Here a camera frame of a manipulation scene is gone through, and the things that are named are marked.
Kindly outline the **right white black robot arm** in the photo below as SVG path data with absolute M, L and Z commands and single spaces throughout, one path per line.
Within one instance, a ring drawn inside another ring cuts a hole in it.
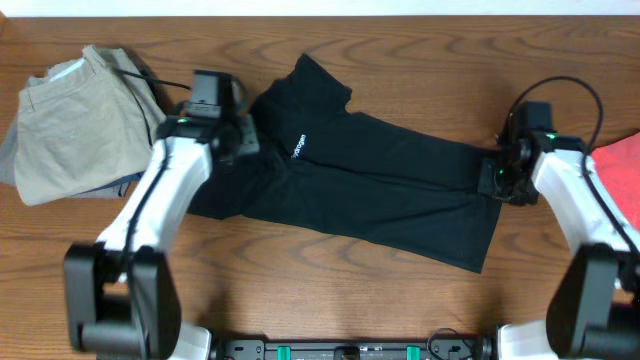
M 526 101 L 508 115 L 501 153 L 484 160 L 479 193 L 517 206 L 544 198 L 572 254 L 544 319 L 498 329 L 499 359 L 636 359 L 639 233 L 601 182 L 584 142 L 558 134 L 551 106 Z

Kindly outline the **black t-shirt with logo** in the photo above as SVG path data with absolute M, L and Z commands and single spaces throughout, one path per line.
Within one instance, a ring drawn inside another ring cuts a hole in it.
M 251 107 L 258 153 L 216 170 L 190 212 L 362 239 L 480 272 L 501 209 L 478 190 L 491 152 L 350 112 L 350 97 L 300 56 Z

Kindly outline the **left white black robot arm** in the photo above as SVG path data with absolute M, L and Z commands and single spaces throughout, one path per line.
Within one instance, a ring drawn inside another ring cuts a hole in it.
M 244 84 L 197 70 L 191 97 L 160 123 L 134 192 L 95 244 L 64 257 L 71 346 L 99 359 L 213 359 L 211 332 L 183 321 L 168 255 L 201 186 L 218 165 L 258 152 Z

